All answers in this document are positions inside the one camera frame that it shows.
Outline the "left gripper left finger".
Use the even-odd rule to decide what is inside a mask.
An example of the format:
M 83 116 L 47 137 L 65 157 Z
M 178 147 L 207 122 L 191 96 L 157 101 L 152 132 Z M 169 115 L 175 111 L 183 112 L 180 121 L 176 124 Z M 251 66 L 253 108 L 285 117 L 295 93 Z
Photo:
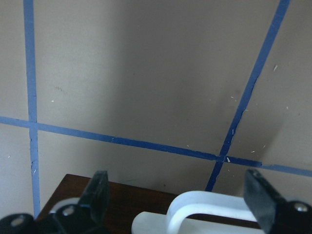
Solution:
M 78 205 L 90 214 L 95 223 L 102 223 L 106 215 L 110 198 L 107 171 L 96 171 L 83 191 Z

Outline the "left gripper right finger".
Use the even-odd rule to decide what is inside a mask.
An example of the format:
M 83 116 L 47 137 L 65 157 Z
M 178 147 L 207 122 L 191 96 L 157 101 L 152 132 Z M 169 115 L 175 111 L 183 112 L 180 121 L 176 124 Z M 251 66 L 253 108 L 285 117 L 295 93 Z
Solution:
M 280 214 L 287 201 L 256 169 L 245 172 L 243 198 L 264 233 L 279 230 Z

